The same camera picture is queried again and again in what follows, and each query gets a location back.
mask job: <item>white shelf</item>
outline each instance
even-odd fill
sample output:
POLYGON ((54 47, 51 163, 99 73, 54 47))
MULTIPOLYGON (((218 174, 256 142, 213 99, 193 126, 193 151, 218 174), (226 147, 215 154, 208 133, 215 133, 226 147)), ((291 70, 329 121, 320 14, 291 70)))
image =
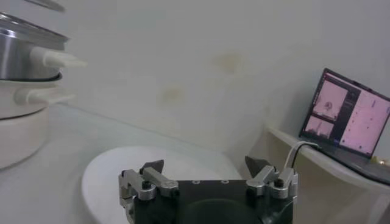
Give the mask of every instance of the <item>white shelf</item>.
MULTIPOLYGON (((270 126, 268 126, 268 131, 290 146, 294 146, 299 141, 297 138, 270 126)), ((300 154, 342 181, 371 191, 390 194, 390 186, 369 180, 309 146, 303 146, 300 154)))

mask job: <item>pot handle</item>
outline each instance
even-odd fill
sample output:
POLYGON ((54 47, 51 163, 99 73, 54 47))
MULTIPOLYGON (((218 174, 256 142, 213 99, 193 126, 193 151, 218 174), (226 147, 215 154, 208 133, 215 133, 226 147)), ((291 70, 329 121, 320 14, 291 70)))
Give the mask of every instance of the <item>pot handle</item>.
POLYGON ((55 86, 50 88, 23 88, 15 93, 15 102, 20 105, 44 103, 46 105, 68 101, 74 98, 64 89, 55 86))
POLYGON ((30 52, 30 60, 35 65, 49 68, 73 68, 87 65, 71 54, 44 47, 33 47, 30 52))

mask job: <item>white pot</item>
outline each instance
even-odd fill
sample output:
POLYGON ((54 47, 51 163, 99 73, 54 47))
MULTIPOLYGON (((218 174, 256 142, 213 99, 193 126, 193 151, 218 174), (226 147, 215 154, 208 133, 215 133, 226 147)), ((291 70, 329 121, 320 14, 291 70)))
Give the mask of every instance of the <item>white pot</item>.
POLYGON ((0 120, 0 168, 33 154, 46 139, 46 109, 13 119, 0 120))
POLYGON ((15 82, 0 80, 0 119, 34 113, 50 104, 73 98, 56 82, 15 82))
POLYGON ((0 80, 0 168, 37 151, 46 139, 46 107, 73 97, 55 82, 0 80))

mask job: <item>screw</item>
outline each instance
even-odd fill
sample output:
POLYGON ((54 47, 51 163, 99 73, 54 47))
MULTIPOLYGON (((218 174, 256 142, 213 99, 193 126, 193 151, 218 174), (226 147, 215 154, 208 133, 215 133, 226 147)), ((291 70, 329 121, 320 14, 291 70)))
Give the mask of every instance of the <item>screw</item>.
POLYGON ((285 185, 285 182, 282 179, 277 179, 275 180, 274 185, 275 187, 283 187, 283 185, 285 185))
POLYGON ((149 181, 142 181, 142 190, 146 190, 152 187, 151 182, 149 181))

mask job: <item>white wall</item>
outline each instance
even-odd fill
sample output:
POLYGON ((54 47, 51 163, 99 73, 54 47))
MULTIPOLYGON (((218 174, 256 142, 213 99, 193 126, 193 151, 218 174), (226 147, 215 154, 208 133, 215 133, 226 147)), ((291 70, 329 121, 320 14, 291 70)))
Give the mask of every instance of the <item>white wall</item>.
POLYGON ((387 0, 58 1, 0 9, 72 38, 88 62, 64 72, 72 105, 236 161, 265 119, 298 132, 325 66, 390 96, 387 0))

